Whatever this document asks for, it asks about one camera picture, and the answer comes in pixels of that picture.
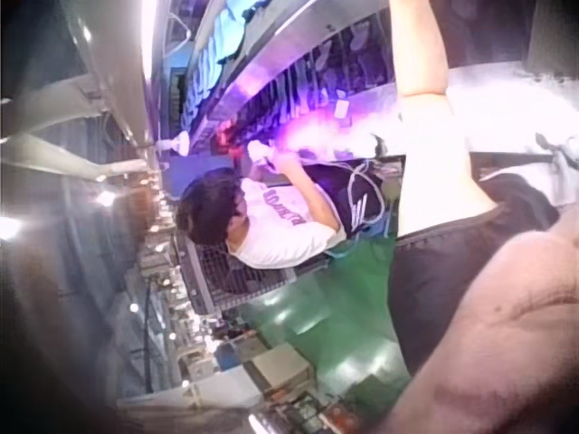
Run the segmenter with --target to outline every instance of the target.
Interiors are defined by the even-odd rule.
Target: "metal rack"
[[[296,281],[299,276],[327,267],[329,258],[317,256],[291,269],[252,269],[226,250],[196,246],[185,236],[175,237],[181,272],[193,309],[211,315],[246,303]]]
[[[307,52],[383,8],[383,0],[272,0],[258,10],[247,24],[242,47],[224,64],[217,85],[199,107],[191,128],[193,146],[207,146],[223,121]],[[195,62],[194,53],[190,79]]]

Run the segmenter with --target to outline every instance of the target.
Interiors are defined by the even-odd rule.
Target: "hand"
[[[278,173],[288,176],[296,170],[302,170],[298,154],[288,151],[276,150],[271,162]]]

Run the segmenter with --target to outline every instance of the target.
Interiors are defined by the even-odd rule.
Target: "black hair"
[[[192,242],[213,246],[225,242],[227,226],[237,215],[240,176],[231,168],[215,169],[185,189],[177,209],[176,226]]]

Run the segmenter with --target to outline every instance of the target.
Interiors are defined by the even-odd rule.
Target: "pink light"
[[[347,111],[348,101],[342,102]],[[356,117],[352,127],[340,127],[335,113],[320,110],[291,121],[280,134],[279,142],[289,151],[308,150],[318,161],[336,161],[336,151],[371,158],[376,145],[373,134],[379,134],[383,123],[382,117],[365,114]]]

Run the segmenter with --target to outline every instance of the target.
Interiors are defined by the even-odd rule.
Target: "white cable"
[[[179,50],[181,50],[183,47],[185,47],[185,44],[189,42],[189,40],[191,39],[191,29],[189,29],[189,27],[187,27],[187,24],[185,24],[183,22],[183,20],[181,18],[179,18],[177,15],[173,14],[172,12],[169,13],[169,16],[171,18],[173,18],[175,21],[177,21],[178,23],[180,23],[183,28],[185,28],[186,34],[185,34],[185,38],[183,41],[181,41],[173,50],[171,50],[168,53],[165,53],[165,46],[163,47],[163,59],[167,58],[168,56],[170,56],[171,54],[178,52]]]
[[[372,188],[374,189],[374,191],[376,193],[376,197],[378,198],[378,202],[380,203],[380,212],[373,219],[366,219],[366,218],[362,217],[362,220],[360,222],[365,224],[365,225],[372,226],[373,224],[376,224],[376,223],[380,222],[380,220],[382,220],[382,218],[384,217],[384,213],[386,212],[386,202],[384,201],[384,197],[382,197],[382,192],[380,191],[380,188],[365,173],[368,170],[368,166],[369,166],[368,160],[365,160],[364,163],[358,165],[355,168],[352,168],[347,163],[342,163],[342,162],[328,163],[328,162],[321,162],[318,160],[310,160],[307,158],[301,158],[301,162],[305,163],[305,164],[311,164],[311,165],[328,165],[328,166],[340,167],[344,170],[349,171],[351,173],[351,175],[350,175],[350,179],[348,180],[348,183],[347,183],[347,199],[348,199],[348,204],[350,206],[350,211],[352,209],[354,209],[354,207],[356,206],[354,204],[354,193],[353,193],[354,182],[356,180],[356,177],[360,176],[361,178],[366,180],[372,186]]]
[[[274,170],[274,165],[271,163],[271,159],[273,158],[273,153],[275,152],[273,147],[266,146],[257,140],[253,140],[252,142],[250,142],[248,144],[247,150],[249,153],[249,157],[254,164],[263,165],[263,166],[268,167],[270,170]],[[312,160],[312,159],[308,159],[308,158],[301,158],[301,162],[302,162],[302,164],[328,165],[328,166],[340,167],[344,170],[349,171],[351,173],[351,175],[350,175],[350,179],[348,180],[348,183],[347,183],[347,199],[348,199],[348,204],[350,206],[350,211],[353,210],[355,207],[354,197],[353,197],[354,196],[354,194],[353,194],[354,182],[355,182],[357,176],[360,176],[361,178],[363,178],[374,189],[376,196],[378,197],[378,202],[380,203],[380,212],[373,219],[367,220],[364,217],[362,217],[362,220],[360,222],[362,224],[371,226],[375,223],[380,222],[380,220],[382,220],[382,217],[386,211],[386,203],[384,201],[384,197],[382,196],[382,192],[380,191],[380,188],[366,174],[366,171],[368,170],[368,166],[369,166],[368,160],[365,160],[361,165],[358,165],[355,168],[352,168],[350,165],[348,165],[347,163],[343,163],[343,162],[327,163],[327,162]]]

